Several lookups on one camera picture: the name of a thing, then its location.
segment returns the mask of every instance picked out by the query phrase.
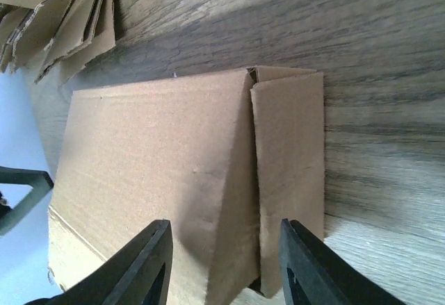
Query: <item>folded cardboard flap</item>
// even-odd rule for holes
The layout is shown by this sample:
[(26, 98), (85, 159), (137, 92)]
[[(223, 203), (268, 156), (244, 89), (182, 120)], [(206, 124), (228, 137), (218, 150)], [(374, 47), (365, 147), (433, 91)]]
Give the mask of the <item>folded cardboard flap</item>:
[(281, 220), (298, 220), (323, 239), (323, 74), (260, 81), (252, 89), (252, 103), (261, 216), (261, 292), (272, 297), (282, 286)]
[[(291, 78), (273, 81), (283, 77)], [(152, 220), (165, 218), (174, 238), (168, 303), (229, 304), (259, 276), (259, 237), (267, 262), (277, 259), (278, 243), (269, 243), (275, 219), (303, 218), (317, 230), (323, 224), (321, 79), (311, 70), (257, 67), (75, 92), (50, 205), (49, 264), (57, 282), (73, 286)], [(289, 105), (300, 94), (311, 102)], [(296, 129), (284, 130), (295, 117)], [(315, 144), (294, 146), (309, 138)], [(300, 154), (307, 158), (293, 160)], [(270, 179), (274, 167), (291, 169)], [(307, 167), (317, 172), (301, 172)], [(267, 212), (261, 230), (260, 202)], [(90, 264), (79, 252), (92, 252)], [(276, 283), (267, 275), (275, 268), (261, 273), (272, 292)]]

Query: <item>wooden table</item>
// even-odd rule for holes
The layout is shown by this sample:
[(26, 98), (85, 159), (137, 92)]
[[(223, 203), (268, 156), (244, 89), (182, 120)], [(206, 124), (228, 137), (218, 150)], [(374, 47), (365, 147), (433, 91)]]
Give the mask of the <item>wooden table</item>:
[(403, 301), (445, 304), (444, 22), (445, 0), (118, 0), (116, 48), (62, 87), (51, 75), (30, 86), (31, 99), (55, 172), (75, 89), (323, 70), (326, 243)]

